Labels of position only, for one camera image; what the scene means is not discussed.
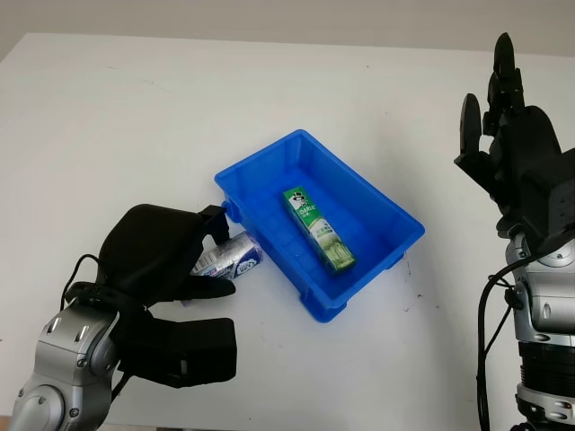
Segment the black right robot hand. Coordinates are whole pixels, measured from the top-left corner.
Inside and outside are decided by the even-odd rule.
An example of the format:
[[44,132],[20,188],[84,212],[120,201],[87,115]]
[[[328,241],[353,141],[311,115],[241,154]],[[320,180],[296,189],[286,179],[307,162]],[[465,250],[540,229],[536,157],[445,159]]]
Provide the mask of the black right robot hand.
[[495,44],[489,108],[464,97],[455,164],[484,189],[501,213],[501,238],[523,233],[532,252],[551,252],[574,236],[574,153],[564,152],[547,114],[527,105],[512,40]]

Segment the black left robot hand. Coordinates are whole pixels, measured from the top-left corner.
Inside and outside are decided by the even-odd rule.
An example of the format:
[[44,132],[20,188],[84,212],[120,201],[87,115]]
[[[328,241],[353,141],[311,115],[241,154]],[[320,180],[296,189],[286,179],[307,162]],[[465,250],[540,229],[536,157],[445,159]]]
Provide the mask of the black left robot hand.
[[232,295],[232,281],[191,274],[207,236],[217,245],[230,239],[223,207],[198,213],[150,204],[132,207],[102,244],[96,282],[146,307]]

